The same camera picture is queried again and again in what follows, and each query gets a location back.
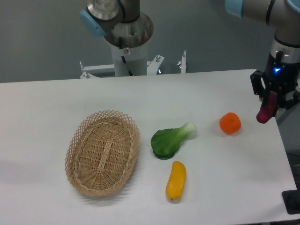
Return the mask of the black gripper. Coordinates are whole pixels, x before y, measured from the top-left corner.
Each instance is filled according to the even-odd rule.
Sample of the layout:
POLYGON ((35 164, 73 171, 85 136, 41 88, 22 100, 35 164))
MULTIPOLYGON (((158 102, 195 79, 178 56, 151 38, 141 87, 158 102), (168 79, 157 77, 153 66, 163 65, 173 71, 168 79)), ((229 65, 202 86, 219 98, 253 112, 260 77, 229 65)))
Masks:
POLYGON ((300 63, 284 62, 283 52, 269 55, 263 72, 255 71, 250 76, 253 92, 262 103, 267 101, 267 93, 276 93, 274 116, 282 110, 289 110, 300 102, 300 92, 295 90, 300 63))

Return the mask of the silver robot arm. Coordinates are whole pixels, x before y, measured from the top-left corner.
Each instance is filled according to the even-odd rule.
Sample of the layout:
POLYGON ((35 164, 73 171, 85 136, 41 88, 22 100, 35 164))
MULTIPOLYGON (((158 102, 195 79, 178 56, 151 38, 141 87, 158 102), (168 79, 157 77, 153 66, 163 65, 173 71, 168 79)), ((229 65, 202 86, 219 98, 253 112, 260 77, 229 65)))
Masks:
POLYGON ((91 46, 89 57, 99 65, 113 60, 117 76, 146 73, 147 53, 161 53, 172 62, 187 48, 190 72, 259 68, 264 78, 283 83, 284 98, 300 72, 300 11, 297 0, 137 0, 116 2, 119 14, 103 21, 93 14, 94 5, 81 11, 81 19, 100 42, 91 46), (148 51, 111 56, 101 48, 139 51, 152 40, 148 51))

